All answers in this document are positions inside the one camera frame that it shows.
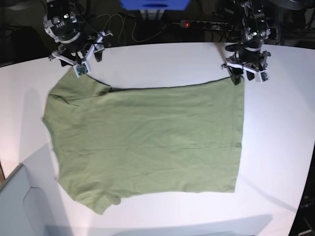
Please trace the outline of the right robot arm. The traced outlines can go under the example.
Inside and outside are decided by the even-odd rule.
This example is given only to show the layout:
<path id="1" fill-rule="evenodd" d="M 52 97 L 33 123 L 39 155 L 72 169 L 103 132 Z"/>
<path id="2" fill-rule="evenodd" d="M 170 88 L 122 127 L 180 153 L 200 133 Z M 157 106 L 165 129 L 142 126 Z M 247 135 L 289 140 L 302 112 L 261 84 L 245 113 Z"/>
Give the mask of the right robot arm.
<path id="1" fill-rule="evenodd" d="M 50 60 L 58 59 L 62 66 L 79 67 L 90 56 L 97 62 L 102 61 L 107 38 L 113 34 L 92 26 L 90 0 L 48 0 L 46 6 L 44 30 L 58 45 L 49 56 Z"/>

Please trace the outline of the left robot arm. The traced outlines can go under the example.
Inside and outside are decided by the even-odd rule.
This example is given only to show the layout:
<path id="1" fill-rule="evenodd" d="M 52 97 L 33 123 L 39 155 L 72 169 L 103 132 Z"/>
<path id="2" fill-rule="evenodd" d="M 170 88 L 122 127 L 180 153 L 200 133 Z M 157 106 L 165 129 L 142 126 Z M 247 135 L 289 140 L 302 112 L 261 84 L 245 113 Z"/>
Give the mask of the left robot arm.
<path id="1" fill-rule="evenodd" d="M 225 46 L 232 55 L 225 58 L 222 68 L 226 68 L 234 85 L 241 82 L 245 73 L 248 80 L 263 83 L 269 80 L 267 58 L 271 55 L 262 51 L 264 41 L 270 35 L 270 28 L 260 0 L 237 0 L 237 23 L 233 26 L 240 33 L 240 39 Z"/>

